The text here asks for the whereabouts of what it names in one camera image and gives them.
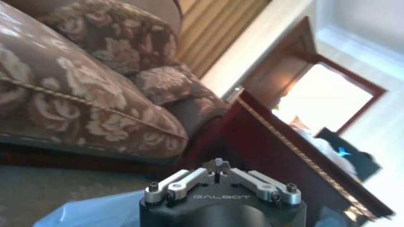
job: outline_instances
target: beige curtain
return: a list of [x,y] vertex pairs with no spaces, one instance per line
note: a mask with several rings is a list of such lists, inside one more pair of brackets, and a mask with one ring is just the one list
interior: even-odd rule
[[179,0],[178,59],[202,78],[271,0]]

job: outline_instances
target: carpet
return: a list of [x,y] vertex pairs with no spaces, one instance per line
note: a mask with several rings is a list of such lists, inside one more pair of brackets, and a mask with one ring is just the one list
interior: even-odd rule
[[142,190],[146,175],[0,166],[0,227],[31,227],[68,201]]

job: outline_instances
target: wooden table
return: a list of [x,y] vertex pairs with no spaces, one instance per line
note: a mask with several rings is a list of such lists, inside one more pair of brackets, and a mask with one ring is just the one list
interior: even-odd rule
[[[280,182],[298,185],[308,205],[308,227],[315,225],[324,207],[340,213],[351,226],[392,215],[392,210],[248,92],[242,93],[211,133],[206,139],[215,143],[207,151],[230,160],[232,167],[255,169]],[[344,214],[347,209],[356,221]]]

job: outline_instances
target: blue plastic bag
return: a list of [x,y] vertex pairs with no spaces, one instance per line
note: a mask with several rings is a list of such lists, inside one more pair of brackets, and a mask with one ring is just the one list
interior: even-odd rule
[[144,191],[72,201],[42,218],[34,227],[139,227]]

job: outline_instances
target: sofa cushion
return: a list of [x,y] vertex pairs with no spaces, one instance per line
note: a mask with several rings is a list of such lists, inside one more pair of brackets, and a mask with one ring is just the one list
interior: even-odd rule
[[38,19],[124,76],[175,61],[170,24],[122,1],[80,0]]
[[174,157],[178,119],[134,83],[47,26],[0,2],[0,137]]
[[144,70],[131,80],[156,105],[166,105],[191,95],[194,80],[171,66]]
[[[23,11],[32,17],[42,17],[52,12],[58,7],[71,4],[79,0],[3,0],[16,9]],[[144,11],[150,12],[155,16],[160,17],[170,23],[176,34],[182,29],[182,9],[178,0],[118,0],[123,1]]]

